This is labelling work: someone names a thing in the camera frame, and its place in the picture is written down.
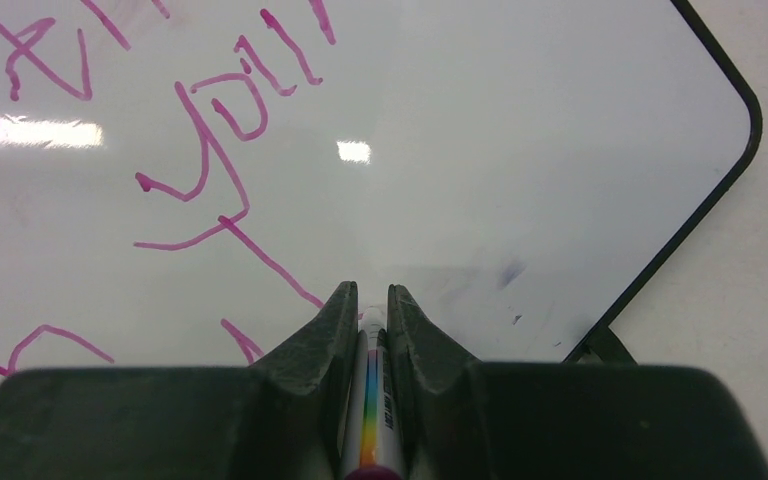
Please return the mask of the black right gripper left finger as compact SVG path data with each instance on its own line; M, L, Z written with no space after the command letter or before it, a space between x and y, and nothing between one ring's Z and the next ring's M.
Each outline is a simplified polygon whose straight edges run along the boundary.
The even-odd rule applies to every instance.
M342 282L249 367L11 375L0 479L333 479L357 313L357 286Z

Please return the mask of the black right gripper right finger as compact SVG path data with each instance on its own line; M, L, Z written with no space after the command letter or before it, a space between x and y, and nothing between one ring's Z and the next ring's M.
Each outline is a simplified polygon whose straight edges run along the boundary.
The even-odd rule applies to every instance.
M768 479L738 403L694 368L481 361L388 290L410 457L440 479Z

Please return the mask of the magenta whiteboard marker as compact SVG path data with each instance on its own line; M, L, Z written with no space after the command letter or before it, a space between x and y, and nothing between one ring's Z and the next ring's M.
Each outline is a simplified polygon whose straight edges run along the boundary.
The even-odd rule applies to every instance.
M340 479L408 477L391 376L386 309L369 307L355 337Z

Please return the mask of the black framed whiteboard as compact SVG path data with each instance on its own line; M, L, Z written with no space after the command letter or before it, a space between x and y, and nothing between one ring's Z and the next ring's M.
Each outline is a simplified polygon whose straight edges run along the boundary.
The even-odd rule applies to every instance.
M344 280L561 361L759 131L686 1L0 1L0 382L242 366Z

